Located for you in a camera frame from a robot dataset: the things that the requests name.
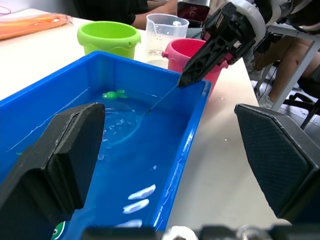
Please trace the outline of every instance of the blue plastic tub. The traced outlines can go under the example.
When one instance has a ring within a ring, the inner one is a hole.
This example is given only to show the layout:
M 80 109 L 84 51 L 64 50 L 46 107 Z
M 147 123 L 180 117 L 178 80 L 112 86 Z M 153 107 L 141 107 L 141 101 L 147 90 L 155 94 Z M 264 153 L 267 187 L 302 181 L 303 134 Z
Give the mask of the blue plastic tub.
M 175 72 L 94 52 L 1 100 L 0 181 L 54 114 L 101 102 L 108 114 L 107 138 L 85 206 L 75 211 L 60 239 L 80 239 L 87 226 L 142 224 L 164 230 L 211 87 L 201 81 L 177 88 L 143 116 L 178 78 Z M 102 98 L 116 90 L 125 90 L 128 98 Z

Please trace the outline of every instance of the white table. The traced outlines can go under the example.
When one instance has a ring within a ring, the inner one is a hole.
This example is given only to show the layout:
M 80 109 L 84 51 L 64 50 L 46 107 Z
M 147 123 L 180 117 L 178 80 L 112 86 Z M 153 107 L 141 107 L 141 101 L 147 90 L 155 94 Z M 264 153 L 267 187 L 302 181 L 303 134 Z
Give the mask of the white table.
M 297 66 L 294 74 L 285 85 L 284 89 L 281 91 L 281 94 L 276 99 L 272 106 L 272 110 L 278 111 L 281 107 L 282 103 L 285 101 L 286 97 L 289 95 L 291 90 L 294 88 L 295 84 L 298 82 L 299 78 L 302 76 L 307 66 L 311 62 L 311 60 L 315 57 L 316 53 L 320 49 L 320 35 L 309 35 L 304 32 L 296 30 L 294 27 L 289 26 L 287 24 L 273 24 L 267 28 L 268 32 L 275 34 L 282 34 L 286 36 L 297 37 L 301 39 L 311 40 L 312 44 L 310 45 L 308 51 L 305 53 L 302 61 Z M 262 79 L 256 85 L 256 89 L 258 90 L 264 79 L 266 78 L 269 70 L 271 69 L 271 65 L 266 67 L 262 74 Z
M 41 13 L 28 9 L 15 15 Z M 0 99 L 82 57 L 84 50 L 76 35 L 86 22 L 76 18 L 73 25 L 0 41 Z M 144 43 L 145 32 L 140 33 Z M 136 60 L 144 61 L 144 47 L 136 47 Z M 242 60 L 222 71 L 207 103 L 168 226 L 269 227 L 285 222 L 275 217 L 248 164 L 234 114 L 237 103 L 257 105 Z

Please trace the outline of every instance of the green plastic bucket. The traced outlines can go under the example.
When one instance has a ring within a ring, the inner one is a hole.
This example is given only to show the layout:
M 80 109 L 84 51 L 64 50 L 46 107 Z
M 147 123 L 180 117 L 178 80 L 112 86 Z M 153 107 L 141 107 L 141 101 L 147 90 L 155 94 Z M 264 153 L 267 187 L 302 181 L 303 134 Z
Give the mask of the green plastic bucket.
M 95 21 L 82 25 L 77 33 L 84 53 L 104 51 L 128 59 L 134 59 L 135 48 L 141 43 L 139 31 L 133 26 L 113 22 Z

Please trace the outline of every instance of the floor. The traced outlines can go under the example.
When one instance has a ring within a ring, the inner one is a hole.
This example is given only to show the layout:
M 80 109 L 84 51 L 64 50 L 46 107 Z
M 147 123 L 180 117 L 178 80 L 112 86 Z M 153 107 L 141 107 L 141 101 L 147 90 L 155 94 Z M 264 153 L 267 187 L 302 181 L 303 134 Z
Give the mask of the floor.
M 272 69 L 269 73 L 269 75 L 266 77 L 269 79 L 272 76 Z M 251 81 L 252 86 L 254 87 L 256 85 L 256 81 Z M 268 94 L 271 89 L 270 83 L 267 84 L 267 82 L 264 82 L 260 87 L 260 92 L 264 94 Z M 295 93 L 302 93 L 306 95 L 298 85 L 294 87 L 294 89 L 291 91 L 290 95 L 294 95 Z M 279 113 L 286 114 L 289 117 L 291 117 L 298 125 L 301 125 L 303 121 L 305 120 L 306 116 L 308 115 L 308 111 L 305 109 L 301 109 L 294 106 L 287 106 L 282 105 Z M 308 134 L 308 136 L 318 145 L 320 146 L 320 116 L 315 115 L 310 123 L 306 126 L 304 131 Z

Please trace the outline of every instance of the orange object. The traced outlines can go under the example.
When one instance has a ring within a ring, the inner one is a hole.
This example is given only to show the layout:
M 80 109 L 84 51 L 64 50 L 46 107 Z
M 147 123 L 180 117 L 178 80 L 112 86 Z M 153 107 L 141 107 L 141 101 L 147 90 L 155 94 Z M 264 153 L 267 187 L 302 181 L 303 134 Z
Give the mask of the orange object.
M 58 13 L 0 19 L 0 40 L 56 28 L 71 23 L 71 20 L 70 16 Z

